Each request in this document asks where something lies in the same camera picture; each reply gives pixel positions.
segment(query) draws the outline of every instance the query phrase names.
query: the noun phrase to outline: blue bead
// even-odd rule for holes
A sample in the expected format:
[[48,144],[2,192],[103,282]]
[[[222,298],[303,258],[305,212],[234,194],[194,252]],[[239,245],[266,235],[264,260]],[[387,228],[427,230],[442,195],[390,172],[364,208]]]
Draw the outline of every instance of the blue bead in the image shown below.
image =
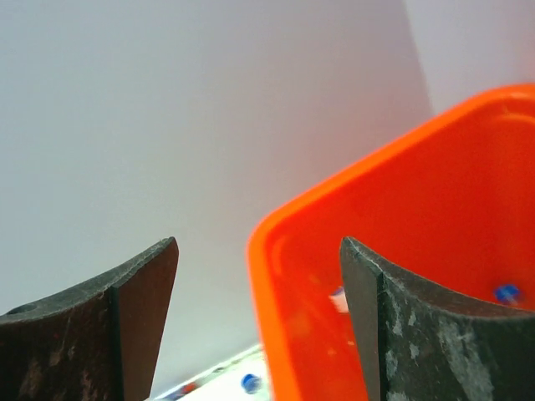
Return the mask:
[[242,387],[247,394],[255,394],[260,387],[261,381],[258,376],[248,373],[242,378]]
[[520,290],[517,286],[506,284],[494,290],[494,296],[501,303],[514,304],[520,296]]

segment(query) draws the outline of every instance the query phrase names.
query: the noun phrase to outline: orange plastic bin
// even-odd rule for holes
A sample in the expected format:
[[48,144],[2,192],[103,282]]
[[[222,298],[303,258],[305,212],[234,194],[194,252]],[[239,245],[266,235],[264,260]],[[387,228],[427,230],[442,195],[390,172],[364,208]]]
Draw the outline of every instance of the orange plastic bin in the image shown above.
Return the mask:
[[535,85],[481,94],[272,213],[248,248],[277,400],[366,400],[342,284],[353,236],[445,287],[535,308]]

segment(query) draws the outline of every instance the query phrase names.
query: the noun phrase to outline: white surface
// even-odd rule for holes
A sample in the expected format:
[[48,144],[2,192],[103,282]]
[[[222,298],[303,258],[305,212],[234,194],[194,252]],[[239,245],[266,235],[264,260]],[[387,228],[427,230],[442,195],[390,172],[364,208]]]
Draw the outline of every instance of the white surface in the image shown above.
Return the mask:
[[231,399],[232,401],[269,401],[268,384],[258,393],[247,394],[241,385],[242,378],[251,373],[266,380],[267,370],[263,360],[244,363],[235,371],[222,375],[210,383],[200,387],[181,398],[183,401],[210,401],[216,399]]
[[246,241],[431,116],[402,2],[0,2],[0,310],[159,239],[154,392],[257,341]]
[[405,0],[435,113],[535,80],[535,1]]

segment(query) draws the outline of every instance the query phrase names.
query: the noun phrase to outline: curved metal edge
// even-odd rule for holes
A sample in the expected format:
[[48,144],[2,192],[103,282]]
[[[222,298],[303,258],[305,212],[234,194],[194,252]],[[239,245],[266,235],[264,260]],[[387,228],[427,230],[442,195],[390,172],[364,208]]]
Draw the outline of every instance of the curved metal edge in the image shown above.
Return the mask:
[[120,287],[121,284],[127,282],[140,268],[160,255],[169,246],[178,248],[174,237],[159,241],[125,263],[76,286],[15,307],[5,315],[0,316],[0,325],[43,319],[87,302],[91,298],[99,297],[109,288]]
[[343,239],[342,252],[349,252],[354,259],[381,271],[393,285],[407,292],[409,297],[415,297],[419,302],[429,307],[440,308],[444,312],[453,315],[482,319],[497,317],[535,319],[535,313],[533,312],[483,301],[443,287],[436,282],[397,266],[354,238],[346,237]]

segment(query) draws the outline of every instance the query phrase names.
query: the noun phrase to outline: white backdrop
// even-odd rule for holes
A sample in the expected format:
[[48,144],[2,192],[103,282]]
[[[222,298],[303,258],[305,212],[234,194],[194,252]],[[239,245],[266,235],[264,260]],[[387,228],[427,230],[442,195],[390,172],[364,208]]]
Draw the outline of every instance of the white backdrop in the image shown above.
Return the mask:
[[532,2],[485,2],[508,9],[0,2],[0,310],[173,235],[154,392],[249,347],[263,216],[432,109],[532,78]]
[[434,112],[535,79],[535,1],[404,1]]

